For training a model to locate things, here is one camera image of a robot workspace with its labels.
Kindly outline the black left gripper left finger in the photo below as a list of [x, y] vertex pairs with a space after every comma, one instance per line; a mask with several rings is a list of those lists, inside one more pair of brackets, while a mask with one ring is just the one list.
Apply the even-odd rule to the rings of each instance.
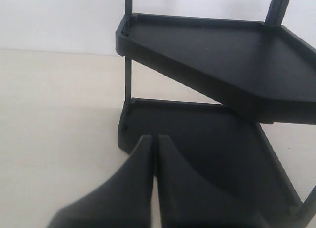
[[152, 137], [143, 135], [128, 160], [100, 187], [62, 208], [50, 228], [149, 228], [153, 190]]

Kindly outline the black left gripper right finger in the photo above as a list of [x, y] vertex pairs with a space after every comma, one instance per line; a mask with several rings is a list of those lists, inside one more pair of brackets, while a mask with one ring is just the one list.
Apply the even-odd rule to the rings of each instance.
[[264, 228], [255, 208], [220, 190], [180, 154], [168, 135], [160, 135], [156, 178], [164, 228]]

